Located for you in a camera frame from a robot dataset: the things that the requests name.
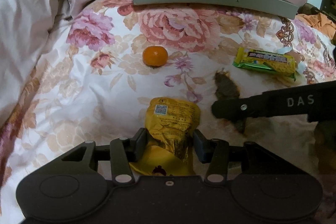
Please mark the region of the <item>yellow green snack bar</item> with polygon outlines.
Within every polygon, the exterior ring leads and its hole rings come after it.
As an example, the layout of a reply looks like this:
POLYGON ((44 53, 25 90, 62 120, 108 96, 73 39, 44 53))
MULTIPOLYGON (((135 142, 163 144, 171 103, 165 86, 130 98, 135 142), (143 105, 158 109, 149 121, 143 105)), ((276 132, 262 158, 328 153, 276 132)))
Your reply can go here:
POLYGON ((296 81, 296 61, 290 55, 240 47, 232 63, 240 69, 280 75, 296 81))

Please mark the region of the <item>yellow snack packet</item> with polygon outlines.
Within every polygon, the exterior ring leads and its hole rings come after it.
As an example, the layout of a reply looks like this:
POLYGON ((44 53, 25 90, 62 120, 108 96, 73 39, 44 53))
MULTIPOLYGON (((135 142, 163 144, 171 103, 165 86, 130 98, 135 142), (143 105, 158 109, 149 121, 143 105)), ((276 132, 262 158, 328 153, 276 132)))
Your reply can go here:
POLYGON ((200 122, 200 108, 193 102, 153 98, 146 111, 145 128, 151 140, 134 171, 145 176, 193 176, 190 139, 200 122))

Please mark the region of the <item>small orange mandarin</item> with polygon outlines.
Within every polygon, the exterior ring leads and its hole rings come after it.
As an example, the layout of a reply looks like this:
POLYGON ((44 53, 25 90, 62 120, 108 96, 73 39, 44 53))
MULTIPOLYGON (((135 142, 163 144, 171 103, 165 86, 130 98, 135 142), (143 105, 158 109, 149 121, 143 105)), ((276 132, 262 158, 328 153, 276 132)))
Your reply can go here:
POLYGON ((161 67, 167 63, 167 50, 161 46, 147 47, 142 53, 143 63, 150 67, 161 67))

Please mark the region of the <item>orange cloth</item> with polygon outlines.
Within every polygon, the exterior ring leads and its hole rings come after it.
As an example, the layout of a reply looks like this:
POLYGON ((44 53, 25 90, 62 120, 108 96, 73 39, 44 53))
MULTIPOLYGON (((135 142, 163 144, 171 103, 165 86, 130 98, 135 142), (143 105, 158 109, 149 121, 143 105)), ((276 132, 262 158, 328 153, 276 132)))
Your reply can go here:
POLYGON ((308 26, 319 30, 321 33, 328 36, 331 40, 335 35, 335 23, 330 20, 325 14, 322 14, 320 12, 316 15, 298 14, 295 18, 299 19, 308 26))

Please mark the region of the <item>floral bed sheet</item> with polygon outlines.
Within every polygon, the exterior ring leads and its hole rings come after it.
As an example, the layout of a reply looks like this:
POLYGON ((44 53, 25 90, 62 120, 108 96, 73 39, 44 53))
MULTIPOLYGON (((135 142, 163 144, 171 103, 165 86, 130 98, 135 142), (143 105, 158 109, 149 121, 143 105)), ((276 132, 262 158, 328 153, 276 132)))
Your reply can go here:
POLYGON ((326 190, 319 223, 335 200, 335 152, 314 125, 301 116, 248 121, 244 135, 215 119, 214 75, 224 71, 241 96, 335 79, 335 60, 328 36, 299 19, 245 9, 200 5, 134 7, 132 0, 97 0, 73 20, 67 42, 84 50, 80 61, 83 91, 61 114, 61 124, 46 132, 1 128, 1 223, 20 223, 15 200, 22 178, 85 140, 107 144, 132 136, 144 125, 150 101, 169 97, 194 102, 201 110, 200 130, 233 145, 260 143, 296 166, 319 173, 326 190), (150 46, 167 50, 164 66, 143 63, 150 46), (240 47, 283 55, 296 61, 296 81, 232 65, 240 47))

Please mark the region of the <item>light pink duvet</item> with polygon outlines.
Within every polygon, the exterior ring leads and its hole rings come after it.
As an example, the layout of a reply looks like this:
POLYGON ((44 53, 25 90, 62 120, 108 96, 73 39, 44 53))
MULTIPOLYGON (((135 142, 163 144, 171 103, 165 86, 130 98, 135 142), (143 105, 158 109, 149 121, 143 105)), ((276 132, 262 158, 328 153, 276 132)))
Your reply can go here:
POLYGON ((83 91, 80 61, 67 42, 76 15, 68 0, 1 0, 1 126, 46 132, 83 91))

